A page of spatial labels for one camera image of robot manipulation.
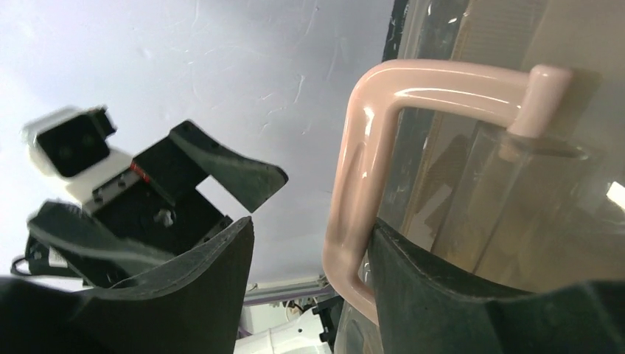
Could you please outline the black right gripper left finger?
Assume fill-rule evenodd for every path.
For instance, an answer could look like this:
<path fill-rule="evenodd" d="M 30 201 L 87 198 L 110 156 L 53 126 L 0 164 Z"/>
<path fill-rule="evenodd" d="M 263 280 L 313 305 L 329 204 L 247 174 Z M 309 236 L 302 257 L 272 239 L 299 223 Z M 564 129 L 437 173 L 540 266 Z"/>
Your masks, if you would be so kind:
<path fill-rule="evenodd" d="M 4 277 L 1 351 L 232 353 L 253 249 L 244 217 L 125 287 L 65 292 Z"/>

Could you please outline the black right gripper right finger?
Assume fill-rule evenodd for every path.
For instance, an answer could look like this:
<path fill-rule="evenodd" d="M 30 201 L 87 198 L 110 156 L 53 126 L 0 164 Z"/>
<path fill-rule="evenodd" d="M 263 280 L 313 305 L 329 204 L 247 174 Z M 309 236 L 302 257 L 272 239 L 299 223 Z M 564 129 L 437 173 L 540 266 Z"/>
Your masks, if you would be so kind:
<path fill-rule="evenodd" d="M 624 284 L 529 293 L 470 274 L 377 220 L 369 259 L 386 353 L 622 353 Z"/>

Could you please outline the translucent beige tool box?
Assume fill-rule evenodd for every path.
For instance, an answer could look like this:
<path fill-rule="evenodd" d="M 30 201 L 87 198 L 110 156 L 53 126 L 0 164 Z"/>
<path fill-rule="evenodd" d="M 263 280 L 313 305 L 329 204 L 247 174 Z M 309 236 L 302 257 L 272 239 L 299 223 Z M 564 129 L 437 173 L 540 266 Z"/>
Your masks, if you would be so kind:
<path fill-rule="evenodd" d="M 324 241 L 338 352 L 386 353 L 377 220 L 521 291 L 624 284 L 624 3 L 395 1 L 348 101 Z"/>

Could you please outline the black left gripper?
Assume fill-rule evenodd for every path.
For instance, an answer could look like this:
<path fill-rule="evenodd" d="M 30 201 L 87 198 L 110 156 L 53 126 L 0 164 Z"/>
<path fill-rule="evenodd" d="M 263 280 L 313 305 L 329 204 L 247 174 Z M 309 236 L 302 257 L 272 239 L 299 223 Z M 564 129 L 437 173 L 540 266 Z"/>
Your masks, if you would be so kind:
<path fill-rule="evenodd" d="M 85 212 L 48 200 L 27 221 L 28 230 L 63 255 L 87 283 L 111 288 L 205 243 L 232 223 L 197 191 L 207 176 L 249 212 L 288 182 L 281 167 L 228 149 L 191 120 L 174 127 L 169 139 L 176 147 L 158 142 L 139 157 L 152 175 L 105 142 L 88 142 L 83 177 L 91 179 L 85 187 L 91 195 L 83 198 Z"/>

